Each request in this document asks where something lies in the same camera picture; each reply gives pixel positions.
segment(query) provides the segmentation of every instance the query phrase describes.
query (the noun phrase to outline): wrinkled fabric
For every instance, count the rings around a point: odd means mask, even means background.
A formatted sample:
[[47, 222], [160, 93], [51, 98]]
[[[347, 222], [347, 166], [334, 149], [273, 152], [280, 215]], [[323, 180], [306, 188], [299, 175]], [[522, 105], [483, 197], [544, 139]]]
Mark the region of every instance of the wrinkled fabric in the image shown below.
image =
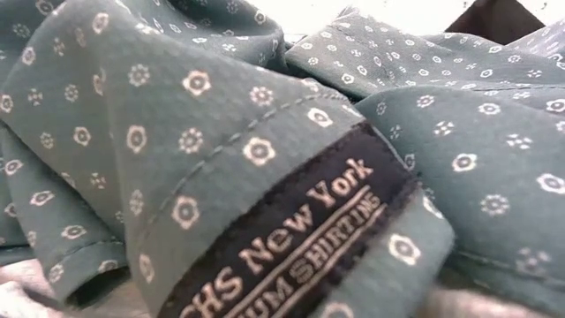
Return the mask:
[[232, 223], [368, 120], [425, 187], [311, 317], [410, 316], [442, 266], [563, 315], [559, 25], [505, 47], [348, 8], [285, 51], [235, 0], [0, 1], [0, 264], [36, 257], [78, 310], [131, 273], [157, 316]]

